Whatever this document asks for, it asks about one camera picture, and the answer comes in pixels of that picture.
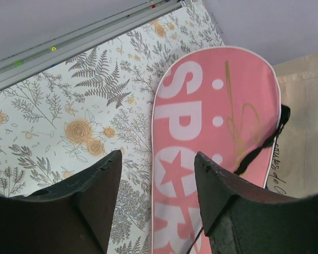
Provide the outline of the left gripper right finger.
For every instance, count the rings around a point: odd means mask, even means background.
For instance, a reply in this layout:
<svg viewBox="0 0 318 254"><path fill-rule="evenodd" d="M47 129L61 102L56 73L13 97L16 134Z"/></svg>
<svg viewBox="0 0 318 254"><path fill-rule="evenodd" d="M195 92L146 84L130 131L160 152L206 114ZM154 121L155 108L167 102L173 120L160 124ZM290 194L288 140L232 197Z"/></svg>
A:
<svg viewBox="0 0 318 254"><path fill-rule="evenodd" d="M318 253L318 194L292 198L195 156L204 233L212 253Z"/></svg>

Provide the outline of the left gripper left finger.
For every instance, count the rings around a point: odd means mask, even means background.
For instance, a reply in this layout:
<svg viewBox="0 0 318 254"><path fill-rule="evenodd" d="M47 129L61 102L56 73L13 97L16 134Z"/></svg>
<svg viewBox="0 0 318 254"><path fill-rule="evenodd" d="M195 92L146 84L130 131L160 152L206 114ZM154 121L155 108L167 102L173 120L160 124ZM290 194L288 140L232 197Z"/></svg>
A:
<svg viewBox="0 0 318 254"><path fill-rule="evenodd" d="M29 196L0 196L0 253L106 253L121 172L115 150Z"/></svg>

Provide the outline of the pink racket cover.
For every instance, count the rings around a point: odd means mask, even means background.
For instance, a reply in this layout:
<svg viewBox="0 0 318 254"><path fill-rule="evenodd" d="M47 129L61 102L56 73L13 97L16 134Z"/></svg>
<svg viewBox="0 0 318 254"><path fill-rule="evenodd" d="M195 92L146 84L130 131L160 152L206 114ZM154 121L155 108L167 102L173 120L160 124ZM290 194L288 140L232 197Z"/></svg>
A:
<svg viewBox="0 0 318 254"><path fill-rule="evenodd" d="M275 71L239 47L189 53L165 73L152 114L152 253L210 253L202 228L198 152L230 172L280 127Z"/></svg>

